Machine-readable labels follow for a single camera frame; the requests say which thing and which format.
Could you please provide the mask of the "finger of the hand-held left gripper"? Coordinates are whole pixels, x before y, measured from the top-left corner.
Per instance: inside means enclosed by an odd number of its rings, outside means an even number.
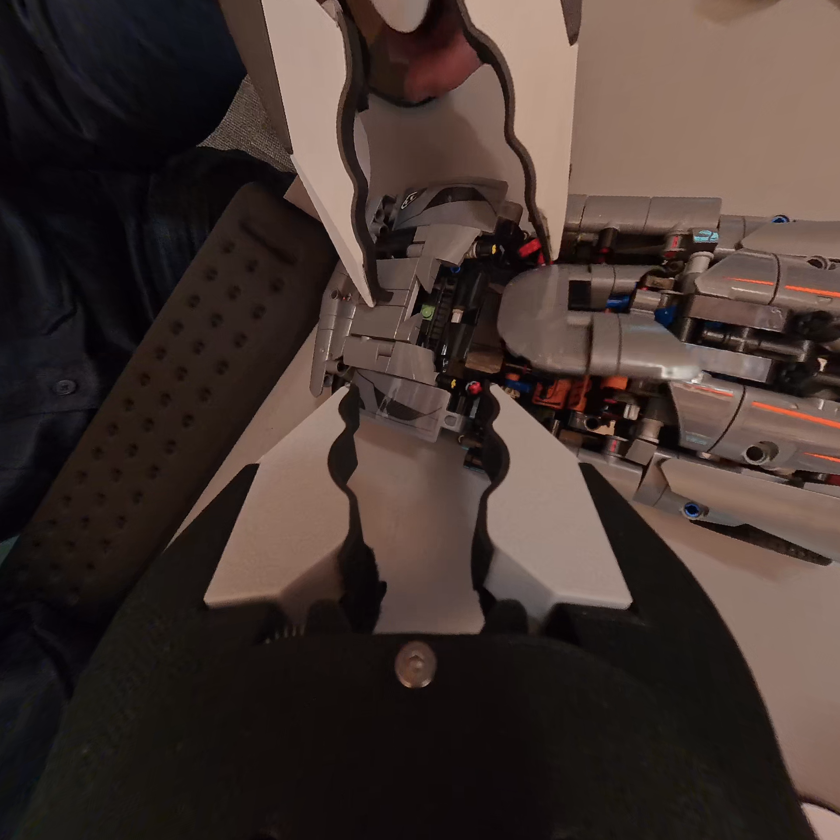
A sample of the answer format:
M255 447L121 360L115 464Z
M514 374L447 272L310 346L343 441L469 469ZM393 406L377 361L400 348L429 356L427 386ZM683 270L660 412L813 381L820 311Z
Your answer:
M550 264L560 254L570 191L581 2L464 1L458 12L467 42L499 80L503 131Z
M263 2L290 156L363 302L384 300L366 214L370 150L361 37L339 2Z

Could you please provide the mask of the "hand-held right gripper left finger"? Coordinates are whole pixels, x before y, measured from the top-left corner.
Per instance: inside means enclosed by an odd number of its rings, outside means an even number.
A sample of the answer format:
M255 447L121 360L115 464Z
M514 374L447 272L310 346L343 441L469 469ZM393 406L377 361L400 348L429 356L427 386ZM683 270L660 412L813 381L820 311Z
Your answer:
M293 625L317 602L337 602L358 633L379 621L386 585L350 487L361 394L346 386L257 464L204 601L273 604Z

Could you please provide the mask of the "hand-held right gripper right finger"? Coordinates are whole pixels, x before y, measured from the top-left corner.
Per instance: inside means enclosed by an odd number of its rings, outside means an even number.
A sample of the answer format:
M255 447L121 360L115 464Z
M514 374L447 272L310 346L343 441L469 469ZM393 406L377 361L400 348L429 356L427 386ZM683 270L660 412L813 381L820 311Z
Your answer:
M514 601L543 623L559 604L625 610L633 602L581 464L499 385L479 401L482 492L471 581L485 617Z

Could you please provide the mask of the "grey lego car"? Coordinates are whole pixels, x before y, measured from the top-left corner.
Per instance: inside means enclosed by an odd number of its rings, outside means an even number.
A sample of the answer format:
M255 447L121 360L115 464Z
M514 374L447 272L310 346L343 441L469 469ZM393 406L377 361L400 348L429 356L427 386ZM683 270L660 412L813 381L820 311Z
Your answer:
M336 266L311 393L356 384L369 417L458 434L483 470L480 397L498 385L629 501L838 563L838 222L572 195L551 259L507 192L378 200L386 300L368 307Z

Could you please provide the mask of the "person's left hand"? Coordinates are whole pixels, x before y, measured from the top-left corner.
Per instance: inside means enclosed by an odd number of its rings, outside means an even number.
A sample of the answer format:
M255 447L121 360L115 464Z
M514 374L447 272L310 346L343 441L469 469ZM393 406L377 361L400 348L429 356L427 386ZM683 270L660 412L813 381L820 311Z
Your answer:
M412 33L384 27L370 47L371 90L403 107L457 89L483 64L459 21L441 17Z

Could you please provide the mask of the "black perforated chair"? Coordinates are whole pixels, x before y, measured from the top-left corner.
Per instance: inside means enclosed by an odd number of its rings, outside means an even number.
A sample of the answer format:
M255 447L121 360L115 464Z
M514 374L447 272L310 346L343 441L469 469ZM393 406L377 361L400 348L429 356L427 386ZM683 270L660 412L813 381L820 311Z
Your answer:
M3 600L92 620L134 586L306 342L336 263L314 217L238 191L3 561Z

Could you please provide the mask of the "person's dark clothing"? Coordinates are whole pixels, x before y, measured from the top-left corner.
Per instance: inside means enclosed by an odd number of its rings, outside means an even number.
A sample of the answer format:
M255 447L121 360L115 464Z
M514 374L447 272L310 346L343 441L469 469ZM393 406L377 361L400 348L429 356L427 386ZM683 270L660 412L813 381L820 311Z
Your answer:
M1 3L1 540L31 519L230 200L217 2Z

